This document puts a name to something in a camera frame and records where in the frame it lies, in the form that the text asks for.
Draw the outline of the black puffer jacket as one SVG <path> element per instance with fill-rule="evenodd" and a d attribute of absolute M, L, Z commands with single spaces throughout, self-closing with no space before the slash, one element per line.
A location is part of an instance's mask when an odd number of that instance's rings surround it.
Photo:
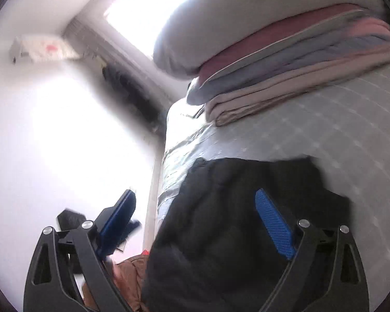
<path fill-rule="evenodd" d="M 258 311 L 287 266 L 256 210 L 263 190 L 289 225 L 348 224 L 351 203 L 329 191 L 309 157 L 197 159 L 152 245 L 142 299 L 150 311 Z"/>

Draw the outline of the grey pillow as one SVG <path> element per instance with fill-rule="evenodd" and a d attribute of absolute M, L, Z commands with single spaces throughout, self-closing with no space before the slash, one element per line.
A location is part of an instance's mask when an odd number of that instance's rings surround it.
<path fill-rule="evenodd" d="M 335 4 L 384 10 L 382 0 L 187 0 L 159 34 L 153 62 L 172 77 L 189 79 L 207 60 L 260 29 Z"/>

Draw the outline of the folded pink grey blankets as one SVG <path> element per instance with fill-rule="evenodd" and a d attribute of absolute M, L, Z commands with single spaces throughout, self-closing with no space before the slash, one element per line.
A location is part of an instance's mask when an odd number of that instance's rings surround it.
<path fill-rule="evenodd" d="M 272 23 L 203 63 L 186 101 L 224 125 L 311 87 L 390 63 L 390 25 L 355 4 Z"/>

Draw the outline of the white wall air conditioner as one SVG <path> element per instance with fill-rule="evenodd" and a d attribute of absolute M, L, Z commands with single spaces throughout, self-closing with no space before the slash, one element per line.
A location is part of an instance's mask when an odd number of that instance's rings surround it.
<path fill-rule="evenodd" d="M 72 45 L 56 35 L 23 35 L 16 37 L 9 50 L 13 64 L 21 62 L 77 60 L 81 58 Z"/>

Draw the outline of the brown orange garment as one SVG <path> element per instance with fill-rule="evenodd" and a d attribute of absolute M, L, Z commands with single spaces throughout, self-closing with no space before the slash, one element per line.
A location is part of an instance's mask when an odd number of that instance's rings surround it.
<path fill-rule="evenodd" d="M 114 263 L 111 258 L 106 261 L 111 279 L 133 311 L 148 311 L 141 298 L 147 261 L 147 251 L 120 263 Z"/>

